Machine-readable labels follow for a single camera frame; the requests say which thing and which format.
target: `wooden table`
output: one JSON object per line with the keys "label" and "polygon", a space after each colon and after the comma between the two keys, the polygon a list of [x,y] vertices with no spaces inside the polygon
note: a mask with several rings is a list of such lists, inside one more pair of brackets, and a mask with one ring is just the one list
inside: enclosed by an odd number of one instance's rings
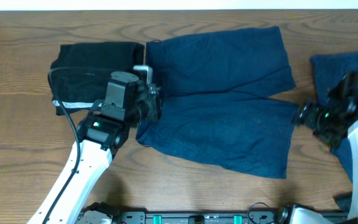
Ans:
{"label": "wooden table", "polygon": [[[56,181],[74,138],[55,115],[47,71],[61,44],[131,40],[280,26],[297,87],[274,98],[314,96],[309,58],[358,51],[358,11],[0,12],[0,223],[24,223]],[[78,122],[84,112],[74,114]],[[266,179],[165,156],[138,145],[132,130],[87,205],[156,210],[245,210],[292,201],[336,209],[352,185],[338,159],[310,130],[297,128],[288,179]]]}

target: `wire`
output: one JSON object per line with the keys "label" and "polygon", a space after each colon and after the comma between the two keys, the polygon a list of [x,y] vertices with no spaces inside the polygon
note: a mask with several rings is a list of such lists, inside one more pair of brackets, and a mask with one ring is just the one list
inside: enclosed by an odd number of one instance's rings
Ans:
{"label": "wire", "polygon": [[48,210],[48,212],[47,212],[47,214],[46,214],[46,216],[45,216],[45,218],[44,218],[44,220],[42,222],[43,224],[46,224],[49,221],[50,214],[52,213],[52,211],[55,208],[55,206],[56,206],[57,202],[59,201],[60,197],[62,196],[62,194],[64,193],[65,189],[67,188],[67,185],[70,183],[70,181],[72,180],[73,176],[76,174],[77,169],[78,169],[78,165],[80,164],[81,147],[80,147],[80,141],[78,140],[78,134],[77,134],[74,122],[73,122],[71,116],[67,113],[67,110],[64,107],[62,101],[60,100],[59,94],[57,93],[57,91],[56,91],[56,89],[55,89],[55,87],[53,85],[53,81],[52,81],[52,72],[57,71],[57,70],[62,70],[62,69],[69,69],[69,68],[70,67],[62,67],[62,68],[54,68],[54,69],[49,70],[48,82],[49,82],[49,85],[50,85],[50,89],[52,91],[52,95],[59,102],[59,105],[62,108],[63,114],[66,116],[66,118],[67,118],[67,120],[68,120],[68,122],[69,122],[69,124],[71,126],[71,129],[74,132],[75,142],[76,142],[76,145],[77,145],[77,157],[76,157],[76,160],[75,160],[74,168],[71,170],[70,176],[67,178],[67,181],[65,182],[65,185],[63,185],[63,187],[60,190],[59,194],[56,196],[55,200],[51,204],[51,206],[50,206],[50,208],[49,208],[49,210]]}
{"label": "wire", "polygon": [[256,223],[254,221],[254,218],[249,218],[249,212],[256,206],[256,205],[265,205],[267,208],[270,208],[265,202],[256,202],[253,205],[251,205],[251,207],[249,207],[248,211],[247,211],[247,218],[248,218],[248,222],[252,222],[253,224],[260,224],[260,223]]}

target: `navy blue cloth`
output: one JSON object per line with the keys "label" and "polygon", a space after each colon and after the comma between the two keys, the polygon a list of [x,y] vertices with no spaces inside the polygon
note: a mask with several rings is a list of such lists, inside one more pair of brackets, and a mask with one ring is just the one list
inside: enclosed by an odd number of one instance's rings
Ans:
{"label": "navy blue cloth", "polygon": [[280,29],[241,29],[148,42],[162,117],[139,143],[175,157],[285,178],[298,105],[268,97],[295,87]]}
{"label": "navy blue cloth", "polygon": [[[358,54],[316,55],[311,58],[318,102],[325,105],[328,102],[328,92],[338,85],[348,72],[358,70]],[[338,156],[350,180],[352,177],[352,151],[346,138],[338,148],[332,149]]]}

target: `folded black cloth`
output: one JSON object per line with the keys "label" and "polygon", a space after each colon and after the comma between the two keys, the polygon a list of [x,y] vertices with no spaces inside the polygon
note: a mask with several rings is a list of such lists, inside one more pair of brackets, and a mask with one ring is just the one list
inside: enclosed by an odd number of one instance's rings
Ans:
{"label": "folded black cloth", "polygon": [[137,140],[191,161],[285,178],[298,105],[269,96],[295,87],[280,29],[241,29],[148,42],[162,86],[159,121]]}
{"label": "folded black cloth", "polygon": [[[103,42],[61,45],[60,53],[50,68],[53,85],[68,112],[90,108],[106,96],[113,71],[131,70],[142,65],[144,46],[135,42]],[[62,115],[59,104],[56,114]]]}
{"label": "folded black cloth", "polygon": [[[318,103],[325,105],[329,98],[328,92],[335,88],[348,72],[358,71],[358,53],[316,55],[311,58]],[[350,180],[352,178],[352,151],[347,138],[342,140],[338,148],[331,152],[338,156]]]}

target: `white backdrop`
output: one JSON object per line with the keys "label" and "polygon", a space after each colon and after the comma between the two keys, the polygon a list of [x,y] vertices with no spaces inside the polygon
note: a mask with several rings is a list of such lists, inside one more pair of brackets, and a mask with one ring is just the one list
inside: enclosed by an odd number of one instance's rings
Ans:
{"label": "white backdrop", "polygon": [[0,11],[162,9],[358,9],[358,0],[0,0]]}

